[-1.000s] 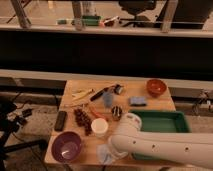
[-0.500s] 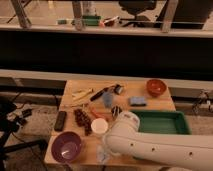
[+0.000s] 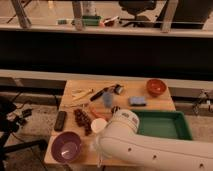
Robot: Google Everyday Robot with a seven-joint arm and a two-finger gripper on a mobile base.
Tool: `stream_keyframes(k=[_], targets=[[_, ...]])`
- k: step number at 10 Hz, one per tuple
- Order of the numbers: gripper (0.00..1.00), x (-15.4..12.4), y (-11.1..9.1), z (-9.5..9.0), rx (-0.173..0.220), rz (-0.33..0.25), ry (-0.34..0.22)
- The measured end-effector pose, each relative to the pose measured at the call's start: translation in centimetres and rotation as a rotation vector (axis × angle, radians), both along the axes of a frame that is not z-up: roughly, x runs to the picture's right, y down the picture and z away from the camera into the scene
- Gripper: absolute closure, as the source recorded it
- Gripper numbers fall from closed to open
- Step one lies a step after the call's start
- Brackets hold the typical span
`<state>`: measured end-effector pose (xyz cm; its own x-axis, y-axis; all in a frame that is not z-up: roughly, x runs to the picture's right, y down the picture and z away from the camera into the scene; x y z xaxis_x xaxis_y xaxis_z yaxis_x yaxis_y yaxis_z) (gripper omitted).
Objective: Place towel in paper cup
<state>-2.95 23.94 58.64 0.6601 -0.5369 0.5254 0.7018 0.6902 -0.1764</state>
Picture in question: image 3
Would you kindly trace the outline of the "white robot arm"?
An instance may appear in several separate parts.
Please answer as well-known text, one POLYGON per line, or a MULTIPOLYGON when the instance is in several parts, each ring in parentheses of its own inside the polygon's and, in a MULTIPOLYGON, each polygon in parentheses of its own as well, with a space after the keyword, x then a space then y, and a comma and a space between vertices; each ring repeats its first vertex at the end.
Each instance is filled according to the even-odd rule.
POLYGON ((118 110, 96 135, 98 153, 161 171, 213 171, 213 143, 145 136, 137 133, 139 117, 118 110))

